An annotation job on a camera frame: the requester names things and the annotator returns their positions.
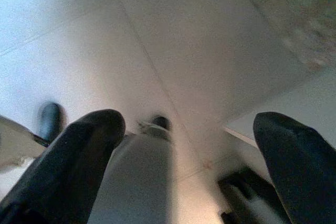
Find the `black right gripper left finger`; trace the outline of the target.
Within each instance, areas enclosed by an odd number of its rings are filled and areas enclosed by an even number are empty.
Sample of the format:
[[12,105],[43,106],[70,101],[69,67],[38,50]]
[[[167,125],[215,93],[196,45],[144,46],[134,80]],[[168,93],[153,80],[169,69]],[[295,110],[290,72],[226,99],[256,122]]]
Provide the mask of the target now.
[[112,109],[69,124],[1,201],[1,223],[87,223],[124,134],[124,118]]

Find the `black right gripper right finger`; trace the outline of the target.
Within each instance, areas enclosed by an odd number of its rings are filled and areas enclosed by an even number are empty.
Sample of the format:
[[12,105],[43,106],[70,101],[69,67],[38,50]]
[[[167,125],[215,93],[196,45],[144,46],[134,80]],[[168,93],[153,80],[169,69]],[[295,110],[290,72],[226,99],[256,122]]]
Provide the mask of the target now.
[[253,132],[292,223],[335,223],[335,149],[313,128],[258,113]]

